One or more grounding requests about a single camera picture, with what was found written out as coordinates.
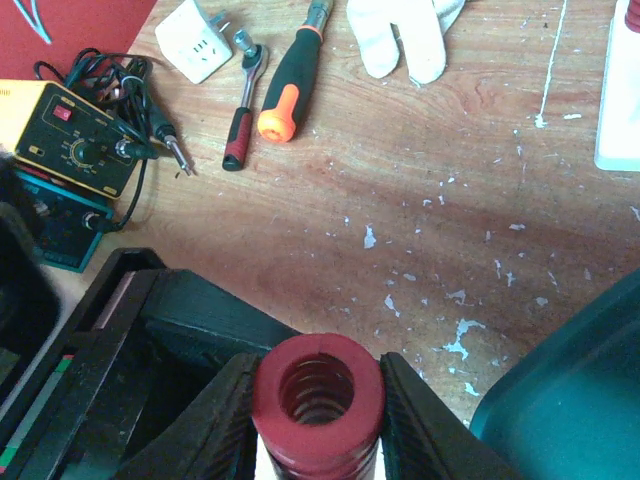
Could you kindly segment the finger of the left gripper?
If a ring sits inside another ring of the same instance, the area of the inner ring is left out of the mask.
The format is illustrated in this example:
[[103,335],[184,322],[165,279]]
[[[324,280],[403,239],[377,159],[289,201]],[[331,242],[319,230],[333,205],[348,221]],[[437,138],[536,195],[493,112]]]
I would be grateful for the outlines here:
[[[162,269],[139,317],[162,364],[119,467],[171,425],[232,357],[249,353],[261,360],[294,334],[188,270]],[[108,479],[119,479],[117,470]]]

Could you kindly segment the white four-peg base plate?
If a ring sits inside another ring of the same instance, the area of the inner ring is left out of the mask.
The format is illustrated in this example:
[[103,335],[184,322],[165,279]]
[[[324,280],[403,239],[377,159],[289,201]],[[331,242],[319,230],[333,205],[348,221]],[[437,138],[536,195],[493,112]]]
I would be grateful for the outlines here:
[[629,1],[618,1],[605,58],[594,163],[601,170],[639,170],[639,33],[625,25]]

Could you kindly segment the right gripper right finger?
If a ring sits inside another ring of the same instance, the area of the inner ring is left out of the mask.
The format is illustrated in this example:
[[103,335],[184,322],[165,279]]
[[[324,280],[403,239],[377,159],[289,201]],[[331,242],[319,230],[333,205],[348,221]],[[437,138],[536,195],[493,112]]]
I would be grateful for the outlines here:
[[384,354],[381,432],[388,479],[518,479],[520,474],[477,439],[411,365]]

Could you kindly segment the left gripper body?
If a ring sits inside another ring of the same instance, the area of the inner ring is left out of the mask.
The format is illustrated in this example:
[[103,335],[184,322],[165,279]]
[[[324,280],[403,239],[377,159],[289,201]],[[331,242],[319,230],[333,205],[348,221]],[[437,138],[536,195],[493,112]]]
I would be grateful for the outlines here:
[[1,426],[4,479],[108,479],[130,442],[162,358],[139,314],[165,265],[115,250],[43,347],[29,399]]

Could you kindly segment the teal plastic tray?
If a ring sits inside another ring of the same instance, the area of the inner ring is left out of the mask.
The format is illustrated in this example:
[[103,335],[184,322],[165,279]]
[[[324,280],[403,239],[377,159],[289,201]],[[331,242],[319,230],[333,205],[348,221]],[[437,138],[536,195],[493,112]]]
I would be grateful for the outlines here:
[[527,479],[638,478],[639,274],[514,365],[470,430]]

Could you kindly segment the white work glove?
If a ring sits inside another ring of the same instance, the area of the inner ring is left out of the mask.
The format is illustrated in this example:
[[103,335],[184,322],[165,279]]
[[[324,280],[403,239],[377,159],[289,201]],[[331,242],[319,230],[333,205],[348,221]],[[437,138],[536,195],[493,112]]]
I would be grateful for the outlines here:
[[417,86],[444,73],[444,36],[465,6],[464,0],[349,1],[347,19],[366,72],[382,79],[404,58]]

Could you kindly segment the red spring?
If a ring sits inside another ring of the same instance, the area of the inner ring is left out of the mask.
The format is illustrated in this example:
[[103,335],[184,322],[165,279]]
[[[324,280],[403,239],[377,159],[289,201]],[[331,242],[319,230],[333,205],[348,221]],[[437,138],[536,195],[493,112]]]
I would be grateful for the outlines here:
[[634,33],[640,32],[640,0],[630,0],[625,13],[625,25]]
[[384,406],[381,368],[363,346],[303,334],[261,361],[252,421],[279,479],[371,479]]

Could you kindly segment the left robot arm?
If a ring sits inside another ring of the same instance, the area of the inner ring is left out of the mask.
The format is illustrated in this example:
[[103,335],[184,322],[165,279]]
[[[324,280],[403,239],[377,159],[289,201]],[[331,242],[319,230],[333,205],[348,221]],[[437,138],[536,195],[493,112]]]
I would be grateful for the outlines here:
[[1,162],[7,479],[251,479],[252,380],[293,330],[150,249],[119,249],[67,318]]

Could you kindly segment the red handled small ratchet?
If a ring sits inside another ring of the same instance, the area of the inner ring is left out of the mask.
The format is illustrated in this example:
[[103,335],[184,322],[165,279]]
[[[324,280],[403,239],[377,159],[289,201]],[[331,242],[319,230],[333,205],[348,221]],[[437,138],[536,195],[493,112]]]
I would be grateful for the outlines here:
[[265,72],[269,59],[266,46],[255,43],[245,29],[238,30],[233,35],[233,41],[243,54],[241,68],[244,86],[240,106],[234,112],[223,154],[222,168],[228,172],[240,171],[245,166],[252,132],[251,106],[254,88]]

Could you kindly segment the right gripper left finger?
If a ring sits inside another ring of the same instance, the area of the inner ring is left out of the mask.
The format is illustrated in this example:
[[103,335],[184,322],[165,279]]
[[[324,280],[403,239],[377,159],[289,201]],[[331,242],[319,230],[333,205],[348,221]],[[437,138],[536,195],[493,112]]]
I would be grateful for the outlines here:
[[117,470],[119,479],[253,479],[251,421],[257,354],[232,357],[158,437]]

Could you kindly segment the orange black handled screwdriver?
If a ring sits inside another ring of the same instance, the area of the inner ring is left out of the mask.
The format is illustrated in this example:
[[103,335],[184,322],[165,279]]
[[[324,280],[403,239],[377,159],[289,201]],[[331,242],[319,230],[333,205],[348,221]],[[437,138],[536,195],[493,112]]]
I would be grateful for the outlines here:
[[305,21],[271,79],[257,121],[260,135],[270,142],[289,142],[305,120],[333,4],[310,2]]

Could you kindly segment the small white adapter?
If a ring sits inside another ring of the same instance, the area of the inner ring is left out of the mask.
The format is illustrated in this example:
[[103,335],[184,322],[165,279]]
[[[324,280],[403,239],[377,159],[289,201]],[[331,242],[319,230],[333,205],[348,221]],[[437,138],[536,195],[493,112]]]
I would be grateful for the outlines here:
[[198,1],[182,2],[155,28],[164,57],[191,83],[201,84],[229,61],[233,52],[225,36],[230,16],[211,16]]

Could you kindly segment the orange teal device box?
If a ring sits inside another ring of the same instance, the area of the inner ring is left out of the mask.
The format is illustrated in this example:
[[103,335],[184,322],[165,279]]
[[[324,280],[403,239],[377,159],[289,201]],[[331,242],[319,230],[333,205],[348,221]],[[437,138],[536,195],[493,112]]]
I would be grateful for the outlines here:
[[1,145],[44,221],[37,255],[74,272],[118,229],[110,203],[137,162],[154,154],[125,122],[44,80],[2,80]]

